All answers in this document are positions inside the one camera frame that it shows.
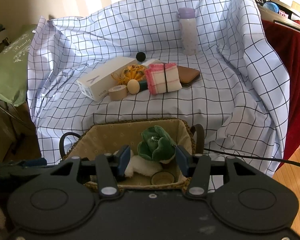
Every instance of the green plush toy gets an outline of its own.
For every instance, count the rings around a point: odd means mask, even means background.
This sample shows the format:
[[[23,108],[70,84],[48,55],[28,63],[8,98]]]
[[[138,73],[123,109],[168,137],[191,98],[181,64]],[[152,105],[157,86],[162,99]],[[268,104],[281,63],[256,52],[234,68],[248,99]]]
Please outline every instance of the green plush toy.
[[[141,133],[138,154],[148,161],[169,163],[175,155],[176,143],[160,126],[149,127]]]

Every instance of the pink and white towel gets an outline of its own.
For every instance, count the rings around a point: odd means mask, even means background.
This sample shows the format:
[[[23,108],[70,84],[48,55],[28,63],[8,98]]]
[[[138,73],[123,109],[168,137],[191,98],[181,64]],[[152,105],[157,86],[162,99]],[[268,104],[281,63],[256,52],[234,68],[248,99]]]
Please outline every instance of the pink and white towel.
[[[145,75],[150,94],[172,92],[182,88],[176,63],[150,64],[145,70]]]

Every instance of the egg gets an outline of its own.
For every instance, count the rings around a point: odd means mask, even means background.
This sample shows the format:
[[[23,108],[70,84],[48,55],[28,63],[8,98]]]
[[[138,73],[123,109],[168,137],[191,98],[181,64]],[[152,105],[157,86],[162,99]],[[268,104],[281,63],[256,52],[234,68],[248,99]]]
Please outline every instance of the egg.
[[[128,82],[127,88],[128,88],[129,93],[134,95],[134,94],[138,93],[140,90],[139,82],[135,79],[131,79]]]

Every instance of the brown leather notebook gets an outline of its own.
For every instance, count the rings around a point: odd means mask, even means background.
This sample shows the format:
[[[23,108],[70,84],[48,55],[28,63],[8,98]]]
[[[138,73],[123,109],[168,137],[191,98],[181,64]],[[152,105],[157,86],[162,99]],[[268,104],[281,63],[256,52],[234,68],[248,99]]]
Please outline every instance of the brown leather notebook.
[[[200,76],[200,71],[194,68],[177,66],[182,87],[189,87]]]

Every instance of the plaid cloth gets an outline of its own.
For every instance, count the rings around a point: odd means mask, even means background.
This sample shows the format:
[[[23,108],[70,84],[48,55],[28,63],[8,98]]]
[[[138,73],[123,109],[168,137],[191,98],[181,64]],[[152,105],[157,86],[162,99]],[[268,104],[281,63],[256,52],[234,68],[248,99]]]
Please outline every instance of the plaid cloth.
[[[150,64],[145,70],[150,94],[172,92],[181,89],[176,63]]]
[[[180,7],[196,10],[199,51],[182,54]],[[28,103],[42,156],[58,163],[59,139],[93,124],[177,117],[205,131],[205,147],[282,158],[289,75],[266,41],[254,0],[123,0],[84,18],[40,18],[28,58]],[[201,72],[189,89],[120,101],[84,96],[76,80],[110,58],[159,58]],[[65,140],[65,150],[76,138]],[[224,160],[223,155],[210,154]],[[277,162],[244,159],[271,176]],[[222,185],[213,178],[211,189]]]

